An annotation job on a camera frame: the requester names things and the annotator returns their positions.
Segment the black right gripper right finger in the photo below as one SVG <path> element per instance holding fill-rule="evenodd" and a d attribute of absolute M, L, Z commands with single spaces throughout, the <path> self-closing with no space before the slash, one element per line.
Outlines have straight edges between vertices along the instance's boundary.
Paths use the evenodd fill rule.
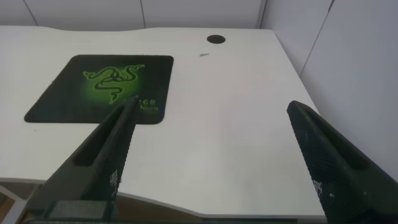
<path fill-rule="evenodd" d="M 311 107 L 287 113 L 328 223 L 397 223 L 397 182 Z"/>

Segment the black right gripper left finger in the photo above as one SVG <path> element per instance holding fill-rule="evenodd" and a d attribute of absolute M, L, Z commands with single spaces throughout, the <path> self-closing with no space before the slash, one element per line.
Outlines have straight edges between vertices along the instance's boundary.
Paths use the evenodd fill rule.
<path fill-rule="evenodd" d="M 28 212 L 49 220 L 112 219 L 138 115 L 136 96 L 113 109 L 29 200 Z"/>

